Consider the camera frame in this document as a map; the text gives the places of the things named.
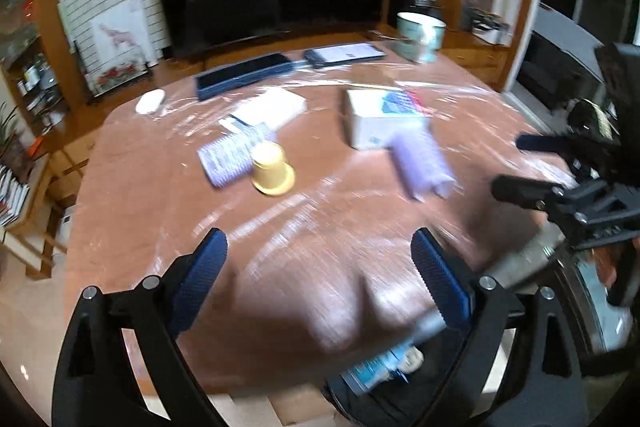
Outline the dental floss plastic box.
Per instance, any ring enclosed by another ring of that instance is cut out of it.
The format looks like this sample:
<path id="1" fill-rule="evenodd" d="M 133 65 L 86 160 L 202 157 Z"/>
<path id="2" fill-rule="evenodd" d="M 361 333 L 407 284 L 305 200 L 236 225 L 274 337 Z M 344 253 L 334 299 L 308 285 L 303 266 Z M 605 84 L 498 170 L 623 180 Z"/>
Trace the dental floss plastic box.
<path id="1" fill-rule="evenodd" d="M 406 383 L 408 376 L 424 363 L 425 355 L 419 346 L 444 329 L 444 319 L 438 312 L 433 312 L 419 323 L 414 335 L 408 340 L 347 369 L 341 373 L 341 379 L 355 395 L 364 395 L 384 381 L 394 378 L 400 378 Z"/>

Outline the white earbuds case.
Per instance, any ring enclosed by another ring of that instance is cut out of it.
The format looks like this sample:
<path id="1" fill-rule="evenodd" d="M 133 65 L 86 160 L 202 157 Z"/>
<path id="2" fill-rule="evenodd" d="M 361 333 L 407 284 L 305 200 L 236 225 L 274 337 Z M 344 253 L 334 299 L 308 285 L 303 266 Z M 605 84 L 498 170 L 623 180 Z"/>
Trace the white earbuds case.
<path id="1" fill-rule="evenodd" d="M 151 115 L 160 108 L 166 98 L 166 92 L 163 89 L 155 89 L 142 94 L 137 101 L 134 111 L 138 115 Z"/>

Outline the white blue carton box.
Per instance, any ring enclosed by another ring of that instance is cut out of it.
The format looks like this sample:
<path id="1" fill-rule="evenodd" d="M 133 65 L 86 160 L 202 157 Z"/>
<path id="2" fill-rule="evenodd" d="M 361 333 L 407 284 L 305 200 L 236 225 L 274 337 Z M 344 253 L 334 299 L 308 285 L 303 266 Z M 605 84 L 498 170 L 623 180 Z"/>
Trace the white blue carton box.
<path id="1" fill-rule="evenodd" d="M 431 111 L 406 90 L 350 89 L 345 92 L 345 128 L 355 150 L 379 150 L 405 130 L 428 126 Z"/>

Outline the purple hair roller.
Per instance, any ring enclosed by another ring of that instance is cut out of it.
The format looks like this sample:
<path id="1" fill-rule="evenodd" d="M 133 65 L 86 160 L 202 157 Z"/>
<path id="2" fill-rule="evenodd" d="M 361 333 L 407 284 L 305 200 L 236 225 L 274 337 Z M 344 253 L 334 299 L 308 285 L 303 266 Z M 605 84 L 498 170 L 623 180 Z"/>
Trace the purple hair roller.
<path id="1" fill-rule="evenodd" d="M 274 139 L 272 130 L 258 126 L 225 135 L 201 146 L 196 153 L 210 184 L 221 188 L 250 173 L 253 148 Z"/>
<path id="2" fill-rule="evenodd" d="M 422 202 L 428 194 L 447 199 L 457 184 L 439 145 L 426 128 L 399 131 L 390 142 L 390 156 L 412 199 Z"/>

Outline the purple hair roller left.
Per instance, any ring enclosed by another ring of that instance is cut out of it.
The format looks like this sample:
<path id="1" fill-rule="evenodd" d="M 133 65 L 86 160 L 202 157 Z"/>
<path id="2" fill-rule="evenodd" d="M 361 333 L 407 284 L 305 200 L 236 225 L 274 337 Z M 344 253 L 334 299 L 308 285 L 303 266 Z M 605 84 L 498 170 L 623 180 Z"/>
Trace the purple hair roller left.
<path id="1" fill-rule="evenodd" d="M 274 139 L 272 130 L 258 126 L 225 135 L 201 146 L 196 153 L 210 184 L 221 188 L 250 173 L 253 148 Z"/>

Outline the teal patterned mug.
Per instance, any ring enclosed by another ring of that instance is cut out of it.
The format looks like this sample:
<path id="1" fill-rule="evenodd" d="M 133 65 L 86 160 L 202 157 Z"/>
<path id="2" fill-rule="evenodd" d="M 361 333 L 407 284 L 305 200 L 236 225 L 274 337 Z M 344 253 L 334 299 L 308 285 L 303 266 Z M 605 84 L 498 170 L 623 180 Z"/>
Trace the teal patterned mug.
<path id="1" fill-rule="evenodd" d="M 416 64 L 434 63 L 442 47 L 446 24 L 439 18 L 413 12 L 397 17 L 396 52 Z"/>

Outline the clear plastic table cover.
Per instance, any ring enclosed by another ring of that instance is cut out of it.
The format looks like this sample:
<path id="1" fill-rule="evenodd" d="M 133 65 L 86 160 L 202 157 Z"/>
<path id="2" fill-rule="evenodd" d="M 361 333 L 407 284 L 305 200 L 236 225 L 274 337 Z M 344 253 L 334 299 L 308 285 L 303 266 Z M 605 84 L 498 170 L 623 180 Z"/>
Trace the clear plastic table cover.
<path id="1" fill-rule="evenodd" d="M 210 392 L 292 386 L 338 372 L 407 336 L 432 299 L 410 258 L 427 227 L 475 269 L 524 247 L 544 217 L 492 198 L 499 174 L 570 183 L 562 160 L 520 152 L 526 120 L 446 58 L 423 66 L 361 63 L 299 69 L 270 86 L 301 95 L 306 112 L 278 134 L 296 173 L 269 197 L 249 179 L 217 190 L 198 150 L 221 119 L 269 84 L 199 102 L 171 84 L 160 109 L 113 110 L 81 182 L 67 249 L 64 303 L 81 291 L 134 287 L 190 253 L 211 229 L 229 251 L 179 347 Z M 405 89 L 420 98 L 456 186 L 411 199 L 386 150 L 354 150 L 344 133 L 350 89 Z"/>

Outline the white medicine box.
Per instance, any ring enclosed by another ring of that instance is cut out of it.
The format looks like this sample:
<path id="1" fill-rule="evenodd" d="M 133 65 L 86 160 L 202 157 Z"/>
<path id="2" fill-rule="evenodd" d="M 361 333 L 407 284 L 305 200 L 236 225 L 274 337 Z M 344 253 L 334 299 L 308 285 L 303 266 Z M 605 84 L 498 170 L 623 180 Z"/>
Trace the white medicine box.
<path id="1" fill-rule="evenodd" d="M 268 88 L 264 93 L 236 104 L 229 116 L 219 124 L 230 132 L 241 132 L 249 127 L 266 126 L 278 131 L 306 112 L 307 102 L 299 94 L 282 88 Z"/>

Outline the black smartphone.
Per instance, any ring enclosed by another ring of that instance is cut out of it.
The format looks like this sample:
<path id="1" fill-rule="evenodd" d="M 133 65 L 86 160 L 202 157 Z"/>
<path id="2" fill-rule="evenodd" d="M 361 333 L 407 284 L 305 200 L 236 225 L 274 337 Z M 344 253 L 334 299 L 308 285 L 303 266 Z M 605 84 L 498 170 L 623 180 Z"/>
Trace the black smartphone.
<path id="1" fill-rule="evenodd" d="M 303 58 L 314 68 L 382 60 L 386 53 L 371 43 L 349 43 L 306 50 Z"/>

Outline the purple hair roller right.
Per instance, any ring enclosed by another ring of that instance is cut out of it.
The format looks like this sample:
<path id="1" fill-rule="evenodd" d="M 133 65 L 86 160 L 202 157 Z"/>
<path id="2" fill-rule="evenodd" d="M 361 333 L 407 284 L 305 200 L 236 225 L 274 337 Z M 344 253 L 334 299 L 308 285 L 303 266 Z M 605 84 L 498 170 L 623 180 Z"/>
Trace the purple hair roller right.
<path id="1" fill-rule="evenodd" d="M 428 194 L 447 199 L 457 184 L 439 145 L 426 128 L 399 131 L 390 142 L 390 156 L 412 199 L 422 202 Z"/>

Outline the framed deer painting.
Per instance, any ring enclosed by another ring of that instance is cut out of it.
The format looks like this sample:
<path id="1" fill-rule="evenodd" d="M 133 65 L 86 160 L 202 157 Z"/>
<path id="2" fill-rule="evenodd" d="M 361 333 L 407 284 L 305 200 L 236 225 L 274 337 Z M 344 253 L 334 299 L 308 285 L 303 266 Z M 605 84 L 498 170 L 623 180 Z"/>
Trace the framed deer painting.
<path id="1" fill-rule="evenodd" d="M 92 53 L 74 42 L 90 100 L 102 98 L 149 74 L 157 64 L 143 0 L 124 0 L 90 20 Z"/>

